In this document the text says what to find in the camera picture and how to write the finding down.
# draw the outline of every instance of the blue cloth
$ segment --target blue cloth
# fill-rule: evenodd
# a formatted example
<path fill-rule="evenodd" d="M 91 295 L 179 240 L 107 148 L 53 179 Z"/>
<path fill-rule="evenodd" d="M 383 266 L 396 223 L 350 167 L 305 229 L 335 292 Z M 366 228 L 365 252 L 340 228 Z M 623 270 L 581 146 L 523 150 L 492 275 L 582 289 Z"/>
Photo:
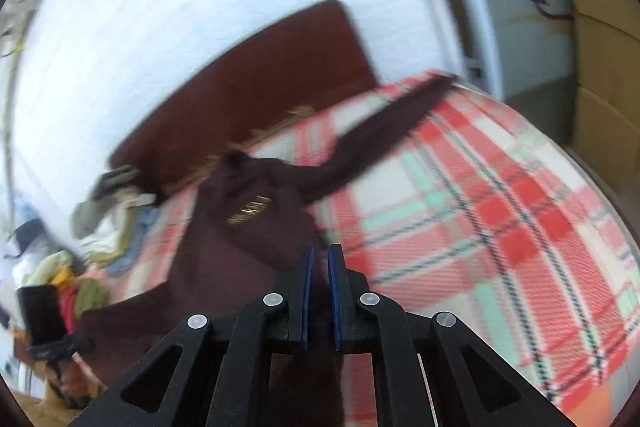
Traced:
<path fill-rule="evenodd" d="M 106 269 L 111 277 L 119 277 L 130 270 L 142 253 L 142 245 L 145 242 L 146 232 L 158 219 L 160 210 L 154 206 L 145 206 L 138 211 L 136 223 L 133 225 L 131 242 L 127 251 L 111 263 Z"/>

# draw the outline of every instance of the cardboard box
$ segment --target cardboard box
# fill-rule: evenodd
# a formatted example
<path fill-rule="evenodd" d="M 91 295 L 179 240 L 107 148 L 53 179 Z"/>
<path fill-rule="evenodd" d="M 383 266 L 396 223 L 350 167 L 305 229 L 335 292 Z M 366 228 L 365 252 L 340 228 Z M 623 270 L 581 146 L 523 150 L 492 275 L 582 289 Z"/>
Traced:
<path fill-rule="evenodd" d="M 640 4 L 574 3 L 580 87 L 572 146 L 622 193 L 640 174 Z"/>

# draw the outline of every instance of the silver screw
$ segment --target silver screw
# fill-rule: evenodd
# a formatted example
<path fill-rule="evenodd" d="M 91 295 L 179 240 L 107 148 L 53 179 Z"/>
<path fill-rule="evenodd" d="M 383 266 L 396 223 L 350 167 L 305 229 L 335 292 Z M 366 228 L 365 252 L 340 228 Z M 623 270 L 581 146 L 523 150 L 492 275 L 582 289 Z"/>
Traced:
<path fill-rule="evenodd" d="M 284 298 L 279 293 L 267 293 L 267 295 L 262 298 L 262 302 L 267 306 L 277 306 L 282 301 L 284 301 Z"/>
<path fill-rule="evenodd" d="M 375 306 L 380 302 L 380 296 L 372 292 L 363 293 L 360 296 L 360 302 L 367 306 Z"/>
<path fill-rule="evenodd" d="M 189 320 L 187 320 L 187 326 L 192 330 L 199 330 L 201 327 L 207 324 L 207 317 L 204 315 L 191 315 Z"/>
<path fill-rule="evenodd" d="M 442 312 L 438 313 L 436 321 L 439 325 L 450 328 L 456 323 L 456 316 L 453 313 Z"/>

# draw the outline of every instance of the brown wooden headboard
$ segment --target brown wooden headboard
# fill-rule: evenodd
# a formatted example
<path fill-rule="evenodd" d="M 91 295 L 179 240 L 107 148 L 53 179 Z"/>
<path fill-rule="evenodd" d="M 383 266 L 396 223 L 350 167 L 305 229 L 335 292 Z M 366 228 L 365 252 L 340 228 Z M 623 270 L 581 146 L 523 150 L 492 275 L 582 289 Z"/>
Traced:
<path fill-rule="evenodd" d="M 175 91 L 110 157 L 140 169 L 141 188 L 164 199 L 229 144 L 273 128 L 290 111 L 320 111 L 376 87 L 341 3 L 326 0 L 238 44 Z"/>

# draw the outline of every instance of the plaid tablecloth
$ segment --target plaid tablecloth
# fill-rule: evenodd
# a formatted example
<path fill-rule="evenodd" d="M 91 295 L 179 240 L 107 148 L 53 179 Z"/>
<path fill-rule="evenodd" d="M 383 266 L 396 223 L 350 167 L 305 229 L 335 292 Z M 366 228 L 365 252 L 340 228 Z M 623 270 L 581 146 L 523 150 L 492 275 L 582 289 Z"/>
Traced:
<path fill-rule="evenodd" d="M 430 76 L 338 104 L 252 154 L 319 164 L 337 136 Z M 114 301 L 165 279 L 195 195 L 164 204 L 138 263 L 109 281 Z M 455 313 L 578 427 L 609 425 L 638 382 L 638 247 L 587 176 L 505 105 L 455 89 L 309 211 L 375 291 L 407 311 Z M 347 425 L 376 425 L 369 356 L 346 357 L 343 390 Z"/>

